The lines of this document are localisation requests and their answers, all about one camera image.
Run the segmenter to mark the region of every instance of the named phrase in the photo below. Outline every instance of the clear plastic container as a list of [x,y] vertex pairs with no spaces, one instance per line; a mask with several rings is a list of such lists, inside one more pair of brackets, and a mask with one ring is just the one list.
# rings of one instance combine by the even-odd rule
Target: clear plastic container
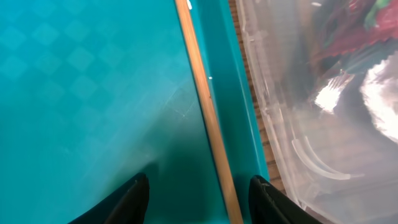
[[236,2],[287,195],[333,223],[398,223],[397,1]]

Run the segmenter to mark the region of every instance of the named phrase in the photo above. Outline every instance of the red object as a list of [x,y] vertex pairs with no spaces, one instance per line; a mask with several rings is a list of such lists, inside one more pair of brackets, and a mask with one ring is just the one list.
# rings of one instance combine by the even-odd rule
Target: red object
[[376,42],[398,39],[398,0],[391,0],[389,5],[376,14],[376,27],[366,30],[364,18],[376,0],[349,0],[348,7],[337,8],[321,33],[321,44],[332,38],[331,44],[315,55],[319,60],[353,52]]

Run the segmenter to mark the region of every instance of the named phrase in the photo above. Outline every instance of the teal surface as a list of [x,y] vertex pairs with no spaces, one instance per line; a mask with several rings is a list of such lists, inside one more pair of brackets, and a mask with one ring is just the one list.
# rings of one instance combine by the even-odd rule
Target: teal surface
[[139,171],[147,223],[226,223],[173,0],[0,1],[0,223],[66,223]]
[[191,0],[191,15],[245,222],[249,181],[269,180],[251,93],[228,0]]

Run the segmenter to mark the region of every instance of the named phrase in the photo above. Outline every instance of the wooden strip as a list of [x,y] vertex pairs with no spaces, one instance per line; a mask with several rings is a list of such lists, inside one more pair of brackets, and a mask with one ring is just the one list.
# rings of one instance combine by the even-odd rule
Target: wooden strip
[[210,139],[211,150],[213,151],[218,179],[223,191],[223,197],[229,216],[229,221],[232,224],[241,224],[243,223],[243,218],[238,203],[238,196],[236,195],[231,170],[229,169],[228,158],[225,152],[224,142],[221,136],[220,126],[216,117],[213,101],[211,99],[210,90],[207,83],[207,76],[203,66],[203,61],[201,59],[197,37],[193,28],[192,18],[187,6],[187,0],[175,0],[175,3],[177,5],[177,11],[180,17],[180,23],[185,38],[185,44],[187,46],[191,61],[193,76],[195,78],[203,116],[205,117],[207,133]]

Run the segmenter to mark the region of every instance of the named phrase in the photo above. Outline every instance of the wooden stick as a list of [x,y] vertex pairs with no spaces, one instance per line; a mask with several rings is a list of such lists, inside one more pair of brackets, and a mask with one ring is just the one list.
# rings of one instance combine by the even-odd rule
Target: wooden stick
[[223,138],[221,136],[220,127],[216,117],[213,101],[211,99],[209,86],[207,83],[207,76],[203,61],[201,59],[200,50],[193,28],[191,14],[187,5],[187,0],[175,0],[177,5],[178,15],[185,38],[193,76],[197,86],[203,116],[207,133],[210,139],[211,150],[216,164],[218,179],[220,180],[221,189],[223,191],[224,203],[229,216],[229,221],[232,224],[243,223],[241,209],[238,203],[238,196],[236,195],[234,182],[229,169],[228,158],[224,148]]

